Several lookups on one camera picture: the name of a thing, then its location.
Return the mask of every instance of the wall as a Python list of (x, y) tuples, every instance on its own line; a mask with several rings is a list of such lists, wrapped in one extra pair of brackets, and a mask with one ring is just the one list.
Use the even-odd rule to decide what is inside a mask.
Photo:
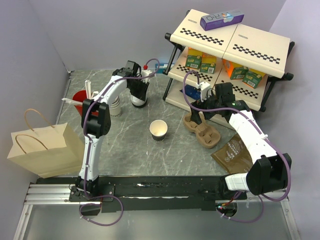
[(260, 116), (260, 126), (292, 158), (290, 205), (302, 239), (320, 239), (319, 55), (318, 0), (287, 0), (271, 32), (296, 45), (286, 64), (290, 82), (276, 84)]
[[(30, 181), (37, 176), (7, 160), (11, 132), (27, 129), (24, 111), (51, 122), (59, 111), (68, 73), (27, 0), (0, 1), (0, 233), (13, 239)], [(32, 126), (45, 126), (36, 114)]]
[(240, 8), (244, 24), (268, 31), (286, 0), (29, 0), (68, 70), (115, 69), (127, 60), (169, 60), (186, 11)]

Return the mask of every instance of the checkered pattern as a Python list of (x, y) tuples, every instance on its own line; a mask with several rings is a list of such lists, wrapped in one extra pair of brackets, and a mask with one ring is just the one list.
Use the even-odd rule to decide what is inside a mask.
[(196, 37), (197, 39), (207, 40), (210, 43), (222, 45), (224, 40), (219, 40), (218, 38), (213, 38), (212, 36), (202, 35), (201, 33), (196, 33), (195, 31), (187, 30), (184, 27), (180, 33), (185, 35), (190, 35), (191, 37)]
[(232, 49), (238, 50), (239, 52), (243, 52), (245, 54), (250, 54), (251, 56), (256, 56), (258, 59), (269, 60), (269, 62), (271, 63), (273, 62), (275, 62), (276, 64), (280, 63), (280, 58), (275, 58), (274, 56), (268, 56), (267, 54), (262, 54), (261, 52), (256, 52), (254, 50), (244, 48), (243, 46), (238, 46), (238, 44), (235, 44)]
[[(194, 70), (194, 69), (190, 69), (190, 68), (188, 68), (188, 67), (186, 67), (186, 66), (182, 66), (181, 64), (179, 64), (179, 66), (177, 66), (176, 67), (176, 69), (178, 69), (178, 70), (180, 70), (180, 71), (182, 71), (182, 72), (185, 72), (185, 73), (187, 73), (187, 72), (189, 72), (190, 70)], [(204, 80), (204, 81), (207, 81), (207, 82), (211, 82), (211, 79), (212, 79), (212, 76), (209, 76), (209, 75), (207, 75), (207, 74), (204, 74), (203, 72), (198, 72), (198, 74), (199, 74), (199, 79), (200, 80)]]
[(244, 94), (246, 96), (249, 96), (251, 98), (255, 98), (258, 99), (259, 93), (253, 92), (253, 91), (249, 91), (247, 89), (244, 89), (243, 87), (238, 87), (232, 84), (232, 88), (235, 92), (238, 92), (240, 94)]

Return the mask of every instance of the red container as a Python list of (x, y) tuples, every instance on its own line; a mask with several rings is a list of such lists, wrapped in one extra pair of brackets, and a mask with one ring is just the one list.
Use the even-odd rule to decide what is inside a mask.
[[(75, 101), (83, 103), (86, 98), (87, 98), (86, 90), (81, 90), (81, 91), (78, 91), (73, 96), (72, 100), (75, 100)], [(78, 111), (78, 113), (80, 114), (80, 116), (82, 116), (82, 106), (76, 106), (75, 105), (75, 108)], [(92, 115), (98, 116), (98, 112), (95, 111), (95, 112), (92, 113)]]

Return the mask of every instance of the paper bag handle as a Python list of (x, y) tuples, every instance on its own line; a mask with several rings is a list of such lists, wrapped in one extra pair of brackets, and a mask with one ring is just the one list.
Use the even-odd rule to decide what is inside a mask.
[(37, 114), (40, 115), (40, 117), (43, 118), (43, 120), (45, 120), (45, 121), (50, 125), (50, 127), (52, 127), (53, 129), (55, 128), (55, 127), (45, 118), (45, 116), (44, 116), (41, 112), (39, 112), (39, 111), (37, 111), (37, 110), (35, 110), (35, 109), (33, 109), (33, 108), (29, 108), (29, 109), (27, 109), (27, 110), (24, 112), (24, 120), (25, 120), (25, 123), (27, 124), (27, 126), (29, 127), (29, 129), (31, 129), (33, 132), (34, 132), (35, 130), (30, 126), (30, 124), (29, 124), (28, 121), (27, 121), (27, 112), (29, 112), (29, 111), (34, 111), (34, 112), (36, 112)]
[(18, 144), (18, 146), (21, 148), (21, 150), (22, 150), (25, 154), (27, 154), (27, 152), (22, 148), (22, 146), (21, 146), (20, 143), (18, 142), (18, 136), (27, 136), (27, 137), (33, 138), (34, 140), (37, 140), (39, 143), (41, 143), (42, 146), (44, 146), (44, 148), (45, 148), (46, 150), (48, 150), (48, 148), (44, 145), (44, 143), (43, 143), (42, 141), (40, 141), (39, 139), (35, 138), (34, 136), (30, 136), (30, 135), (28, 135), (28, 134), (17, 134), (14, 139), (15, 139), (15, 141), (16, 141), (16, 144)]

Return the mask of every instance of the brown cup carrier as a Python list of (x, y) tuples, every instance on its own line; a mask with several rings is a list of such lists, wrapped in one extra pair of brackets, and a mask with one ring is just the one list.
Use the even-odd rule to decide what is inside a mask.
[(201, 124), (196, 124), (191, 121), (191, 112), (183, 117), (183, 125), (188, 129), (189, 132), (195, 133), (195, 137), (198, 142), (206, 149), (211, 149), (220, 140), (220, 133), (215, 129), (215, 127), (206, 124), (205, 117), (200, 114), (202, 120)]

